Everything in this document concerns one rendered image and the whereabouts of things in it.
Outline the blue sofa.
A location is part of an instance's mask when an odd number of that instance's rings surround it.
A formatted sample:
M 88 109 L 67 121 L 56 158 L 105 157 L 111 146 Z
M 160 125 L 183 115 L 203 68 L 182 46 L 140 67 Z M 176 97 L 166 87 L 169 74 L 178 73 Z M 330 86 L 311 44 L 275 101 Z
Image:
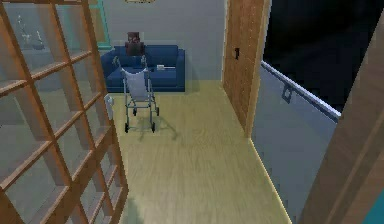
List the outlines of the blue sofa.
M 112 63 L 119 57 L 122 67 L 137 73 L 143 70 L 140 56 L 128 56 L 124 46 L 115 46 L 113 50 L 101 56 L 101 65 L 109 93 L 123 92 L 123 79 L 118 67 Z M 185 91 L 185 50 L 177 45 L 146 45 L 145 56 L 150 70 L 152 86 L 155 92 Z M 157 65 L 174 66 L 175 69 L 157 70 Z

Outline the grey folding stroller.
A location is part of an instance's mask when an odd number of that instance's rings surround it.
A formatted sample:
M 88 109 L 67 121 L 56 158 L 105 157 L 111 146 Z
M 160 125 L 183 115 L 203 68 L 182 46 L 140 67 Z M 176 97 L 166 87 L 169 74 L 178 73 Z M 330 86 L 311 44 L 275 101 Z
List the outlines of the grey folding stroller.
M 156 130 L 156 124 L 153 121 L 153 113 L 160 114 L 159 107 L 156 104 L 156 98 L 152 87 L 150 70 L 147 66 L 146 56 L 141 57 L 143 70 L 137 73 L 130 73 L 126 71 L 119 60 L 118 56 L 113 58 L 112 63 L 118 67 L 119 73 L 123 79 L 124 91 L 124 105 L 126 113 L 125 132 L 130 129 L 129 122 L 129 109 L 132 110 L 133 115 L 137 115 L 139 109 L 149 109 L 149 121 L 151 124 L 152 132 Z

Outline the brown wooden room door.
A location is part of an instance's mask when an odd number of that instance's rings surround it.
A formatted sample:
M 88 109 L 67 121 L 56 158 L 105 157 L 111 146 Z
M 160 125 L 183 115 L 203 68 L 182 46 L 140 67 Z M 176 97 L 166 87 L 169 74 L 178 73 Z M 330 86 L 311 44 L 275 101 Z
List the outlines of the brown wooden room door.
M 272 0 L 228 0 L 222 84 L 246 138 L 251 135 Z M 235 59 L 235 48 L 240 48 Z

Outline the teal framed window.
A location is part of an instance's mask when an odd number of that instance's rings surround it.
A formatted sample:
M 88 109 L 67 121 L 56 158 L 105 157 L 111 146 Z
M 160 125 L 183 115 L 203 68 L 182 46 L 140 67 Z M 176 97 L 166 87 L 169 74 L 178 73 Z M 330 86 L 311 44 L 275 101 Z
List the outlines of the teal framed window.
M 111 48 L 103 0 L 88 0 L 96 42 L 99 50 Z

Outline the wooden glass-paned room door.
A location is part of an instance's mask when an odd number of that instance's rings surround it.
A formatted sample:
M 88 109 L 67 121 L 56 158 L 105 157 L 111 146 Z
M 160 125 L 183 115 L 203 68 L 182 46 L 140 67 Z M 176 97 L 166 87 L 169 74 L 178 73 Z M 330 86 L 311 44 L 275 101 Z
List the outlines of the wooden glass-paned room door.
M 106 94 L 88 0 L 0 0 L 0 224 L 118 224 Z

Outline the grey wall socket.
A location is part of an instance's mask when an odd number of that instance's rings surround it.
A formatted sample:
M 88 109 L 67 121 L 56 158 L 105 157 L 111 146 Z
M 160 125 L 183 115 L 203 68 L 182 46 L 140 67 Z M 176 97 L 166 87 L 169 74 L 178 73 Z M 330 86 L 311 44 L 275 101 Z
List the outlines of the grey wall socket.
M 292 87 L 289 86 L 289 85 L 285 85 L 284 89 L 283 89 L 283 92 L 282 92 L 282 99 L 286 103 L 290 103 L 291 102 L 291 97 L 292 97 Z

